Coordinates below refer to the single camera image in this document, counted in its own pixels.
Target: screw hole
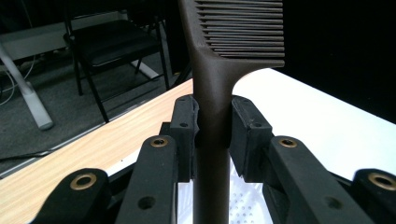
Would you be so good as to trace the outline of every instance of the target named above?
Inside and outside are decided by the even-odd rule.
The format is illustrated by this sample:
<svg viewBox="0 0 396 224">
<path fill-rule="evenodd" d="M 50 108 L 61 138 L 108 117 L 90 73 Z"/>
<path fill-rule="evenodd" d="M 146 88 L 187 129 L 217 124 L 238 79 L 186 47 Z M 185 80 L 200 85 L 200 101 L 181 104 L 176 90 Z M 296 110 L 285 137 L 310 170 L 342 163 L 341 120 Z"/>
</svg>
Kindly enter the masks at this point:
<svg viewBox="0 0 396 224">
<path fill-rule="evenodd" d="M 324 202 L 329 208 L 332 209 L 341 209 L 343 206 L 343 204 L 334 197 L 325 197 Z"/>
<path fill-rule="evenodd" d="M 70 188 L 73 190 L 82 190 L 90 188 L 96 182 L 96 175 L 87 173 L 78 175 L 70 183 Z"/>
<path fill-rule="evenodd" d="M 297 147 L 297 143 L 291 139 L 283 138 L 279 141 L 283 147 Z"/>
<path fill-rule="evenodd" d="M 371 173 L 369 174 L 369 180 L 382 189 L 396 190 L 396 181 L 387 175 Z"/>
<path fill-rule="evenodd" d="M 155 199 L 153 197 L 144 197 L 139 200 L 137 205 L 139 206 L 140 209 L 142 210 L 147 210 L 150 209 L 154 206 L 155 204 Z"/>
<path fill-rule="evenodd" d="M 166 138 L 156 138 L 151 141 L 152 147 L 164 147 L 166 145 L 168 145 L 168 140 L 166 140 Z"/>
</svg>

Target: comb teeth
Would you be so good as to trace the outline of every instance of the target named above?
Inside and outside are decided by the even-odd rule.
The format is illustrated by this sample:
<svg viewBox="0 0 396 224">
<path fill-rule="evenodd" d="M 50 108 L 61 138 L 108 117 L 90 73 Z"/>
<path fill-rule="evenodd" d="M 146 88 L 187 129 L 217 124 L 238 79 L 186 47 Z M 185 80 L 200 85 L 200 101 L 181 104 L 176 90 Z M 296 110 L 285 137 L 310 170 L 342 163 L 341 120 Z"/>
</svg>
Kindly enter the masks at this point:
<svg viewBox="0 0 396 224">
<path fill-rule="evenodd" d="M 206 44 L 236 59 L 284 57 L 281 0 L 195 0 Z"/>
</svg>

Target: black plastic bracket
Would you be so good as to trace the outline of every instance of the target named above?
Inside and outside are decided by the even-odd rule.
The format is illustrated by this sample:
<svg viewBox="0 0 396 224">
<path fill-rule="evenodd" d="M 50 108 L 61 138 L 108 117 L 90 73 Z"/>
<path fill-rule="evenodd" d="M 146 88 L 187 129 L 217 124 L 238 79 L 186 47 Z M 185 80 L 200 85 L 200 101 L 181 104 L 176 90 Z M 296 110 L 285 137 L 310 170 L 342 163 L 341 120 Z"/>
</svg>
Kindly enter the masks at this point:
<svg viewBox="0 0 396 224">
<path fill-rule="evenodd" d="M 198 132 L 198 104 L 192 95 L 175 101 L 169 135 L 177 142 L 178 182 L 190 182 L 193 178 L 194 138 Z"/>
<path fill-rule="evenodd" d="M 373 223 L 300 140 L 276 136 L 265 154 L 279 180 L 263 187 L 265 201 L 276 204 L 280 192 L 289 201 L 283 214 L 270 210 L 275 223 Z"/>
<path fill-rule="evenodd" d="M 116 223 L 131 221 L 177 223 L 177 146 L 168 135 L 150 137 L 140 149 Z"/>
<path fill-rule="evenodd" d="M 100 223 L 110 200 L 106 172 L 81 169 L 58 184 L 32 223 Z"/>
<path fill-rule="evenodd" d="M 396 176 L 378 169 L 356 172 L 350 194 L 375 223 L 396 223 Z"/>
<path fill-rule="evenodd" d="M 266 165 L 262 148 L 269 146 L 272 126 L 247 98 L 234 96 L 232 107 L 230 154 L 236 172 L 247 183 L 262 183 Z"/>
</svg>

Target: wooden table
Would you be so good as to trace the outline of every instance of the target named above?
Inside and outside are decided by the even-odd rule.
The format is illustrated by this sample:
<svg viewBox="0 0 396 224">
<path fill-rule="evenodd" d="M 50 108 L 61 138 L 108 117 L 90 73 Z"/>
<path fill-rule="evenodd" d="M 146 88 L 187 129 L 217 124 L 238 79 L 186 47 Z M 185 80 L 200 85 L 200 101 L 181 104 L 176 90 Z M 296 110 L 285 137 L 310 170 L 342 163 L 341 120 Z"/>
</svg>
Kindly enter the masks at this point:
<svg viewBox="0 0 396 224">
<path fill-rule="evenodd" d="M 175 100 L 191 93 L 189 80 L 1 180 L 0 223 L 31 221 L 65 176 L 82 168 L 107 170 L 138 150 L 171 120 Z"/>
</svg>

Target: perforated white panel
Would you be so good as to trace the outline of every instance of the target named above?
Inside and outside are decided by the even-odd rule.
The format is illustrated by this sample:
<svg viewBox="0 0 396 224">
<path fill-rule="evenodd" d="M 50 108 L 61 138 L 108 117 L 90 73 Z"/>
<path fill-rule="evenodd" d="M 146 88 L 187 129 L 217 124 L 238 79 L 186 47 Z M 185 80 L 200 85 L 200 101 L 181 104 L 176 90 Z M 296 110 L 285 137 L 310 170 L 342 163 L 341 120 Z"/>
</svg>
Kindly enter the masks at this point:
<svg viewBox="0 0 396 224">
<path fill-rule="evenodd" d="M 231 164 L 230 224 L 273 223 L 262 196 L 262 184 L 247 184 Z M 192 223 L 192 182 L 178 185 L 178 223 Z"/>
</svg>

